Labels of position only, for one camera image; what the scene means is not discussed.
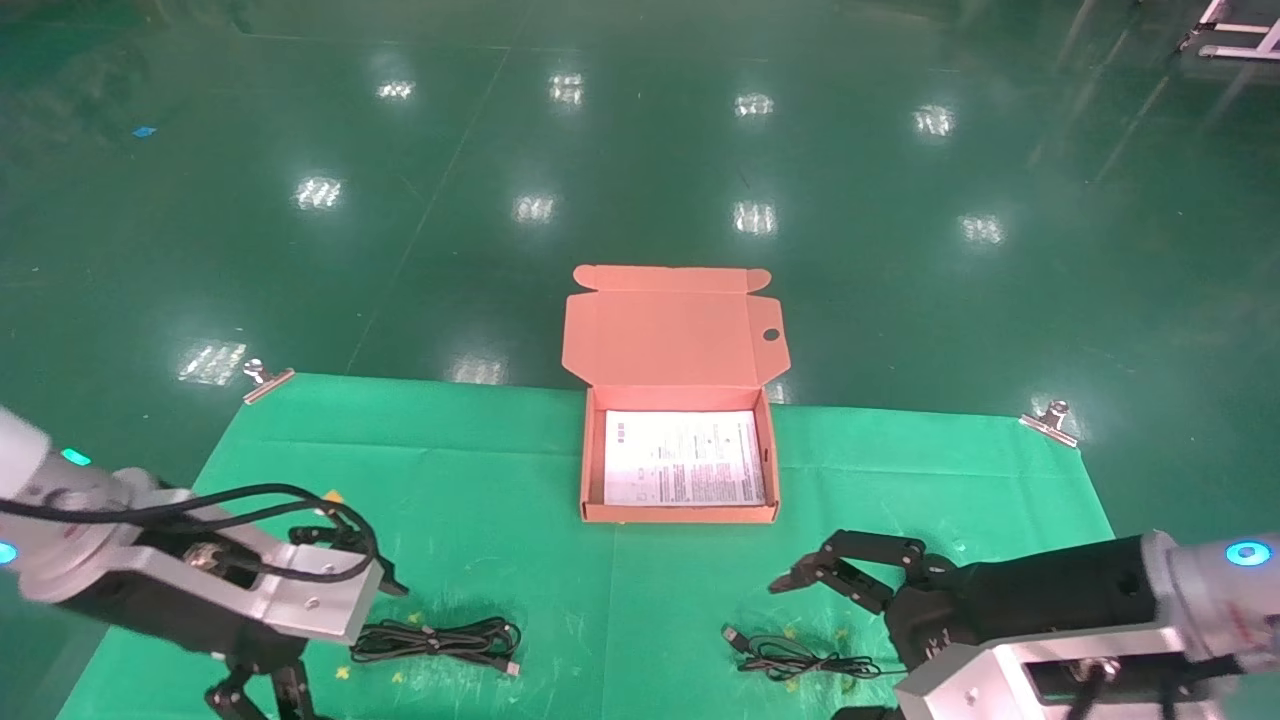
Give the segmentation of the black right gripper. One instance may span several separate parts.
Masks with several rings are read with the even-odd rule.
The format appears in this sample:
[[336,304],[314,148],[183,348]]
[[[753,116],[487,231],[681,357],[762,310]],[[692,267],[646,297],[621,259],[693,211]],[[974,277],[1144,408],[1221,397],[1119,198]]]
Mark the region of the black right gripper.
[[[890,585],[856,568],[904,570]],[[1142,624],[1157,600],[1139,536],[959,566],[918,538],[837,530],[768,584],[772,594],[826,585],[873,615],[909,669],[951,644]],[[899,720],[897,708],[847,706],[832,720]]]

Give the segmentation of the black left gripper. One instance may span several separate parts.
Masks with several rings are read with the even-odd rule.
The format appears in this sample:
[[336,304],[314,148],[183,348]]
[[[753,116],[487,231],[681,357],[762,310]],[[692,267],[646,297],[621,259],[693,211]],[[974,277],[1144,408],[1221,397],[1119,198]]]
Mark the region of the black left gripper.
[[[329,527],[293,527],[288,541],[352,553],[366,550],[361,530],[344,520]],[[376,561],[381,569],[379,591],[392,597],[408,596],[410,588],[396,578],[396,565],[381,552]],[[60,609],[168,641],[192,653],[223,657],[229,674],[204,693],[204,702],[219,719],[268,719],[246,689],[253,676],[270,679],[279,719],[325,719],[314,706],[305,664],[298,660],[307,641],[282,634],[257,619],[138,573],[108,573],[61,601]]]

